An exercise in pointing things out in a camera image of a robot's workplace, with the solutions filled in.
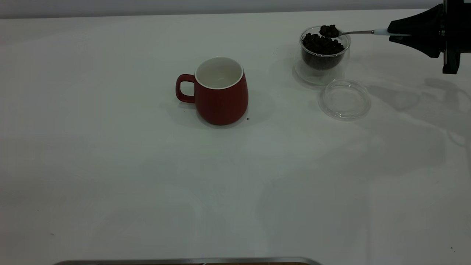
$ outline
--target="clear plastic lid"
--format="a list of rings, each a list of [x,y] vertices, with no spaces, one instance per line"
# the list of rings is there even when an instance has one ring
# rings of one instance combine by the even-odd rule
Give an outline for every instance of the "clear plastic lid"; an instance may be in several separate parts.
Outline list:
[[[349,79],[336,79],[319,96],[319,106],[330,117],[354,121],[366,116],[371,107],[368,90]]]

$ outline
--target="spoon handle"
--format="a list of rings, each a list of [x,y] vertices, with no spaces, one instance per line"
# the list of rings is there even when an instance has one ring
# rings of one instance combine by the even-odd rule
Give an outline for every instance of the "spoon handle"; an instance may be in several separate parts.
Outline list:
[[[385,28],[373,29],[371,31],[371,34],[383,35],[383,36],[403,36],[403,37],[410,36],[409,34],[389,33],[388,29],[385,29]]]
[[[388,29],[385,29],[385,28],[379,28],[379,29],[373,29],[373,30],[363,30],[363,31],[350,31],[350,32],[342,33],[342,35],[345,35],[345,34],[374,34],[374,35],[384,35],[384,36],[410,36],[408,34],[389,33]]]

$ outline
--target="white table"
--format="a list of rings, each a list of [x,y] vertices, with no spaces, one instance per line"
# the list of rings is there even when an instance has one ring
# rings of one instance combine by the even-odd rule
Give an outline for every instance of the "white table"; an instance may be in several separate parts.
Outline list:
[[[471,264],[471,57],[443,75],[442,59],[352,36],[347,77],[372,96],[354,123],[292,71],[309,26],[421,11],[0,20],[0,264]],[[227,127],[175,97],[214,56],[249,85]]]

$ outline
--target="red mug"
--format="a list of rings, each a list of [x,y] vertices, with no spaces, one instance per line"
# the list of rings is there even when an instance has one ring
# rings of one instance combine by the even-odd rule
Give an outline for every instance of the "red mug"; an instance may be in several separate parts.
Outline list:
[[[181,92],[182,82],[195,84],[195,95]],[[175,86],[180,101],[195,103],[206,121],[216,125],[231,124],[240,119],[249,104],[244,69],[233,59],[216,57],[198,66],[195,75],[180,75]]]

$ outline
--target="glass jar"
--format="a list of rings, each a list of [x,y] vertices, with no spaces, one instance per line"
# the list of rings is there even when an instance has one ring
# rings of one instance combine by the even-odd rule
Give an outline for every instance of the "glass jar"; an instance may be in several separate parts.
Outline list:
[[[350,59],[350,37],[342,35],[332,38],[344,46],[343,51],[336,54],[318,54],[304,47],[302,40],[308,33],[320,35],[320,28],[321,26],[309,28],[299,37],[300,51],[295,53],[294,69],[298,76],[308,83],[327,85],[334,79],[344,77],[345,67]]]

